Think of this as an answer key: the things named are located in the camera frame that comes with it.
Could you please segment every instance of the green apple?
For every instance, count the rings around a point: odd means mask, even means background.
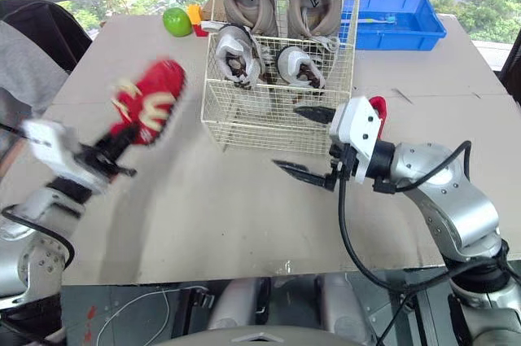
[[[169,8],[163,12],[163,24],[174,37],[184,37],[192,32],[190,18],[181,8]]]

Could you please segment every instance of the black cable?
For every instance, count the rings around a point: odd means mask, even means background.
[[[471,160],[471,148],[472,148],[472,142],[470,141],[464,141],[462,144],[456,148],[456,150],[450,154],[447,159],[443,160],[441,163],[439,163],[433,170],[431,170],[428,174],[424,175],[423,177],[419,178],[416,182],[411,183],[407,186],[403,187],[397,187],[396,193],[403,193],[404,191],[413,190],[416,187],[422,185],[432,177],[434,177],[439,171],[447,167],[449,164],[451,164],[453,161],[456,160],[456,158],[465,151],[464,159],[463,159],[463,173],[465,174],[466,178],[470,181],[471,175],[470,175],[470,160]]]
[[[27,138],[24,134],[24,131],[23,130],[20,130],[20,129],[17,129],[17,128],[13,128],[12,126],[9,126],[9,125],[4,125],[3,123],[0,123],[0,129],[3,129],[7,132],[10,132],[10,133],[13,133],[19,137],[22,137],[22,138]]]
[[[0,324],[6,327],[9,331],[14,332],[15,334],[25,338],[26,340],[30,340],[31,342],[36,342],[37,344],[43,344],[45,346],[55,346],[56,344],[50,342],[49,340],[42,338],[40,335],[33,334],[23,327],[15,324],[11,320],[0,318]]]
[[[403,301],[401,302],[400,306],[396,310],[396,312],[395,312],[394,316],[392,317],[391,321],[389,322],[387,327],[385,327],[385,330],[383,330],[383,333],[381,334],[381,336],[378,338],[378,341],[376,342],[376,346],[383,346],[383,341],[385,340],[385,337],[389,334],[389,331],[394,326],[394,323],[395,323],[396,319],[398,318],[398,315],[400,314],[401,310],[407,304],[407,301],[409,301],[409,299],[411,297],[413,297],[413,296],[414,296],[414,293],[404,297]]]
[[[342,240],[344,241],[345,249],[347,250],[349,256],[351,257],[352,262],[355,266],[360,270],[362,274],[364,274],[372,283],[375,285],[382,287],[383,289],[387,289],[392,293],[404,293],[404,289],[400,287],[395,287],[392,284],[383,281],[382,279],[375,276],[369,269],[367,269],[364,264],[361,262],[358,255],[355,253],[354,248],[351,244],[351,239],[348,235],[348,229],[345,223],[345,191],[346,191],[346,179],[340,178],[340,186],[339,186],[339,225],[340,225],[340,234],[342,235]]]
[[[53,238],[54,240],[57,240],[60,243],[62,243],[65,246],[65,248],[67,248],[67,251],[68,251],[68,259],[65,262],[65,266],[64,266],[64,268],[66,269],[72,263],[72,260],[74,259],[74,256],[76,255],[76,253],[74,251],[74,246],[61,234],[57,234],[56,232],[54,232],[53,230],[49,230],[45,226],[40,226],[25,218],[14,215],[12,213],[12,209],[15,206],[16,205],[9,205],[9,206],[5,207],[4,209],[2,209],[2,216],[4,216],[7,220],[13,221],[17,224],[21,224],[22,226],[27,226],[28,228],[31,228],[32,230],[37,230],[38,232],[40,232],[42,234],[46,234],[50,238]]]
[[[491,265],[495,264],[497,261],[493,258],[476,258],[472,261],[468,261],[465,263],[461,263],[460,265],[452,268],[451,270],[445,271],[442,274],[429,279],[424,282],[418,282],[414,284],[407,285],[405,287],[396,287],[392,285],[389,282],[386,282],[380,278],[378,278],[376,275],[373,274],[369,269],[367,269],[360,258],[358,257],[357,253],[355,252],[351,239],[349,238],[348,229],[346,226],[345,221],[345,191],[346,191],[346,180],[345,178],[340,179],[340,186],[339,186],[339,226],[340,226],[340,234],[342,235],[342,240],[344,241],[344,246],[346,251],[349,254],[349,257],[351,258],[352,262],[355,264],[355,266],[360,270],[362,274],[364,274],[372,283],[375,285],[387,289],[391,293],[398,293],[398,294],[409,294],[409,293],[415,293],[417,291],[423,291],[430,287],[434,287],[435,285],[438,285],[442,282],[445,282],[449,280],[452,277],[455,277],[461,273],[466,272],[467,270],[474,269],[475,267],[482,266],[482,265]]]
[[[506,264],[506,271],[518,283],[518,285],[521,286],[521,276],[519,276],[519,274],[517,274],[508,263]]]

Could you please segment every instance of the mesh basket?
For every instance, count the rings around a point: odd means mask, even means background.
[[[212,5],[212,19],[223,20],[222,6]],[[345,0],[344,12],[351,22],[347,35],[342,35],[336,53],[322,48],[315,41],[285,37],[257,36],[266,62],[266,79],[251,90],[244,90],[224,78],[215,58],[217,34],[208,37],[208,56],[204,82],[201,121],[216,142],[226,146],[256,147],[282,151],[298,151],[325,155],[331,141],[327,125],[321,125],[295,114],[296,106],[326,106],[336,108],[351,96],[352,69],[357,35],[358,0]],[[278,0],[279,35],[287,35],[287,0]],[[326,78],[323,90],[288,85],[274,63],[277,53],[285,46],[298,46],[309,53]]]

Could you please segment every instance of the shoe insole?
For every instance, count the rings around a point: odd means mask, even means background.
[[[309,85],[313,88],[320,88],[320,79],[315,76],[308,65],[301,64],[297,79],[301,81],[309,81]]]
[[[329,8],[327,0],[300,0],[300,5],[302,20],[310,31],[320,24]]]
[[[255,25],[259,16],[260,0],[235,0],[244,17]]]

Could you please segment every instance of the table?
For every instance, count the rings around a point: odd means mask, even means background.
[[[383,135],[393,142],[473,141],[471,176],[494,202],[510,257],[521,258],[518,176],[521,114],[457,20],[432,52],[357,51],[354,94],[387,99]],[[187,89],[161,141],[127,151],[118,177],[96,196],[72,242],[77,258],[64,283],[176,282],[354,269],[339,236],[337,193],[298,182],[271,159],[317,172],[328,160],[230,148],[222,152],[200,123],[206,38],[170,37],[159,16],[112,18],[69,77],[46,118],[76,127],[92,143],[117,119],[110,84],[135,78],[169,55],[186,70]],[[20,202],[52,177],[24,150],[0,186],[0,204]],[[348,187],[348,226],[371,268],[441,265],[419,211],[403,195]]]

